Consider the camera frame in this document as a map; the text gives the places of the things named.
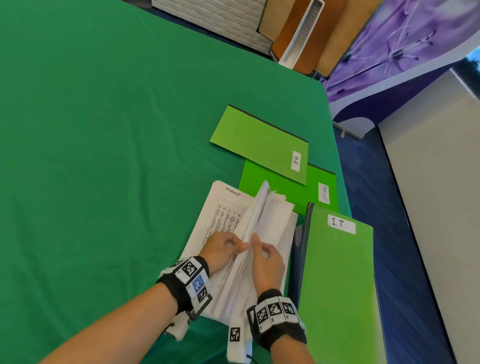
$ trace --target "green tablecloth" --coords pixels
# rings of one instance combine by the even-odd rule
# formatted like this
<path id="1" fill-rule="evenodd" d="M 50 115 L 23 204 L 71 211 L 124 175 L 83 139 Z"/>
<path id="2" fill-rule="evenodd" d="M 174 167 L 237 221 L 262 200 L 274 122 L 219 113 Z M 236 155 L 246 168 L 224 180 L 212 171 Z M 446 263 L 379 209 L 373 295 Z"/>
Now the green tablecloth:
<path id="1" fill-rule="evenodd" d="M 0 50 L 4 363 L 36 363 L 180 255 L 212 182 L 240 181 L 244 159 L 209 143 L 228 103 L 307 139 L 349 215 L 312 79 L 118 0 L 4 1 Z M 226 342 L 202 318 L 145 361 L 224 362 Z"/>

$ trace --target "green folder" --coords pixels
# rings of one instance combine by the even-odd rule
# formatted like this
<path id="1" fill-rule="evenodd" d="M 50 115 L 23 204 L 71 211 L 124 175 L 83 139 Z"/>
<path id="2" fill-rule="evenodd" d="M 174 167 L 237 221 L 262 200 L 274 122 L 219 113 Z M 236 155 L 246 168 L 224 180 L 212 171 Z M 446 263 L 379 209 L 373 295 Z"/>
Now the green folder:
<path id="1" fill-rule="evenodd" d="M 307 183 L 308 142 L 228 105 L 210 139 L 302 184 Z"/>
<path id="2" fill-rule="evenodd" d="M 247 159 L 239 190 L 255 196 L 264 181 L 268 181 L 272 191 L 284 194 L 287 201 L 295 204 L 293 211 L 297 214 L 305 216 L 309 202 L 321 203 L 330 210 L 338 211 L 335 174 L 320 167 L 307 165 L 307 184 L 303 185 Z"/>
<path id="3" fill-rule="evenodd" d="M 373 276 L 373 229 L 309 204 L 299 314 L 317 363 L 384 362 Z"/>

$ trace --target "forearm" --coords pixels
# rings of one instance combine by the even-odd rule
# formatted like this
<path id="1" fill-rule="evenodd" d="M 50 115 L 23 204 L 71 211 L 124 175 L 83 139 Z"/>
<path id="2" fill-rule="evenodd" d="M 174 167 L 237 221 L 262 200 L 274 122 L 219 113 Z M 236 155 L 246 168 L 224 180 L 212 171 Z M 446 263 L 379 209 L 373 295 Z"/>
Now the forearm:
<path id="1" fill-rule="evenodd" d="M 72 337 L 41 364 L 139 363 L 177 309 L 166 286 L 156 284 Z"/>
<path id="2" fill-rule="evenodd" d="M 288 335 L 283 335 L 277 339 L 270 348 L 273 364 L 291 364 L 291 363 L 315 363 L 307 345 L 297 341 Z"/>

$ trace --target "folder label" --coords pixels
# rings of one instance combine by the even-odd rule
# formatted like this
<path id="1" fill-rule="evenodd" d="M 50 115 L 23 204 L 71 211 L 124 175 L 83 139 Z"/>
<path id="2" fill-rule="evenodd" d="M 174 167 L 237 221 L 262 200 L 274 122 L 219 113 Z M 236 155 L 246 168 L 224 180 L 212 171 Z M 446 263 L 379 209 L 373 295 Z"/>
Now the folder label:
<path id="1" fill-rule="evenodd" d="M 324 204 L 330 204 L 330 193 L 326 184 L 318 182 L 318 201 Z"/>
<path id="2" fill-rule="evenodd" d="M 357 224 L 353 221 L 348 221 L 345 218 L 339 218 L 330 214 L 328 214 L 328 226 L 349 232 L 350 234 L 356 234 L 357 230 Z"/>
<path id="3" fill-rule="evenodd" d="M 291 166 L 291 168 L 295 172 L 300 172 L 300 161 L 301 161 L 301 154 L 294 150 L 293 155 L 292 155 L 292 166 Z"/>

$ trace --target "hand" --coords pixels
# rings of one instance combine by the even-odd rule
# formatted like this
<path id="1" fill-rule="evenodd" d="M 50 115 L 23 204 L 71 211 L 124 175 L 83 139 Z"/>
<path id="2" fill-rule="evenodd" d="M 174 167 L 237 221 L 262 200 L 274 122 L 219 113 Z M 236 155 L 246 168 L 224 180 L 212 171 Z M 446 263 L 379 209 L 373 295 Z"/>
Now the hand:
<path id="1" fill-rule="evenodd" d="M 257 297 L 271 288 L 280 290 L 285 265 L 278 250 L 272 244 L 261 242 L 257 233 L 252 235 L 252 249 L 252 276 Z M 268 258 L 263 256 L 262 250 L 265 250 L 269 254 Z"/>
<path id="2" fill-rule="evenodd" d="M 232 232 L 217 231 L 208 238 L 199 256 L 206 260 L 210 276 L 221 271 L 229 261 L 249 248 Z"/>

